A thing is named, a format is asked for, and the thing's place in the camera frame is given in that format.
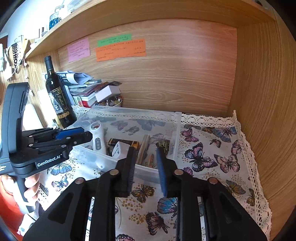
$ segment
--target human hand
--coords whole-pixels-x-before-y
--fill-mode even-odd
[[[5,190],[13,195],[15,192],[14,179],[9,175],[2,175],[1,181]],[[38,199],[38,189],[39,189],[39,173],[33,176],[28,177],[25,180],[25,186],[28,188],[24,192],[24,197],[28,200],[28,202],[36,202]]]

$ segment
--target red cloth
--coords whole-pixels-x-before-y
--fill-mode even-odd
[[[20,212],[18,204],[15,202],[11,193],[8,193],[4,188],[0,176],[0,216],[5,224],[15,235],[22,241],[22,236],[17,234],[18,228],[22,223],[24,215]]]

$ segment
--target wooden panel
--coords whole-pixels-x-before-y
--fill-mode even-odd
[[[274,20],[252,0],[92,0],[50,30],[26,58],[103,29],[159,18],[200,19],[233,27]]]
[[[60,70],[60,65],[59,65],[59,57],[58,57],[58,52],[57,51],[51,51],[47,52],[42,55],[38,55],[36,57],[33,57],[29,60],[27,60],[27,75],[28,75],[28,80],[25,79],[26,76],[26,70],[24,65],[19,66],[19,72],[17,74],[14,74],[11,78],[11,81],[5,81],[3,78],[3,73],[0,72],[0,124],[2,120],[2,109],[3,109],[3,101],[4,101],[4,96],[5,96],[5,90],[10,83],[18,83],[18,82],[29,82],[30,88],[33,91],[34,96],[29,96],[30,102],[33,104],[35,107],[35,110],[38,114],[38,117],[44,127],[47,127],[49,121],[51,119],[54,119],[56,117],[55,113],[52,113],[52,118],[49,120],[46,120],[44,118],[44,113],[49,112],[50,110],[47,109],[42,109],[40,97],[38,94],[39,90],[45,89],[45,83],[41,77],[42,72],[46,72],[46,67],[44,63],[44,57],[47,55],[52,56],[52,61],[53,65],[56,71]],[[13,63],[13,58],[12,58],[12,49],[9,50],[9,62],[10,65]]]
[[[296,42],[282,19],[239,27],[235,109],[272,210],[271,239],[296,204]]]
[[[96,62],[97,41],[124,33],[144,38],[147,56]],[[61,68],[122,82],[124,107],[226,114],[236,68],[235,28],[201,20],[148,20],[88,39],[90,57],[68,63],[67,46],[59,49]]]

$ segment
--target stack of books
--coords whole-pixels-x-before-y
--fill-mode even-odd
[[[81,88],[70,88],[69,92],[74,104],[90,108],[96,102],[96,93],[106,87],[109,82],[96,83]]]
[[[57,74],[62,78],[71,105],[79,105],[87,108],[90,108],[95,102],[97,102],[96,93],[100,90],[108,85],[114,85],[114,88],[121,84],[117,81],[102,83],[102,80],[96,80],[85,73],[77,73],[73,71],[62,71],[57,72]],[[47,73],[42,73],[42,76],[44,81],[46,81],[48,77]],[[112,96],[114,96],[113,92],[105,97]]]

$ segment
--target transparent plastic container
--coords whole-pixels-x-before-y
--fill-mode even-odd
[[[177,158],[181,112],[94,106],[81,115],[70,128],[83,127],[87,131],[95,121],[100,121],[104,129],[107,129],[104,136],[105,143],[108,143],[110,138],[116,138],[139,141],[141,144],[144,135],[149,134],[151,136],[149,148],[143,163],[149,159],[151,154],[154,155],[153,163],[156,163],[155,143],[161,140],[170,141],[167,157],[173,160]],[[95,161],[98,168],[105,172],[115,168],[118,161],[118,159],[83,146],[74,147],[72,153],[79,160]],[[135,176],[149,182],[159,183],[158,170],[154,168],[136,165]]]

